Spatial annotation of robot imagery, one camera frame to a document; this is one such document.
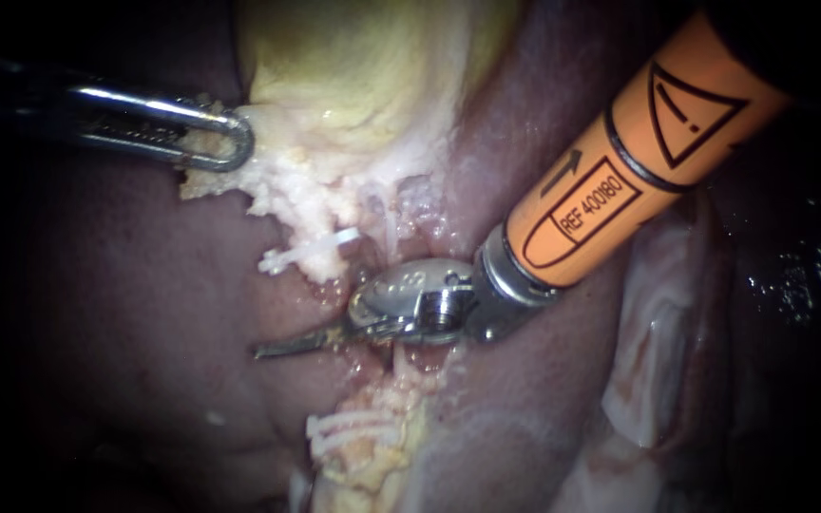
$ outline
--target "white fibrous tissue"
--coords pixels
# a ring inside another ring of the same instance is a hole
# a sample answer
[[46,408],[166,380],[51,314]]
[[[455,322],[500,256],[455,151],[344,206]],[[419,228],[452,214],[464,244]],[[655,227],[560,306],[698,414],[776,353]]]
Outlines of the white fibrous tissue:
[[265,273],[295,264],[316,283],[341,278],[338,246],[355,237],[399,262],[399,242],[420,221],[442,226],[433,221],[443,220],[461,106],[501,54],[516,10],[498,1],[241,3],[248,104],[236,111],[253,128],[255,151],[230,173],[187,170],[181,197],[243,191],[253,199],[248,214],[289,228],[259,264]]
[[427,405],[445,376],[445,368],[420,371],[396,345],[393,372],[342,401],[334,413],[307,419],[306,437],[319,470],[314,512],[391,511],[427,439]]

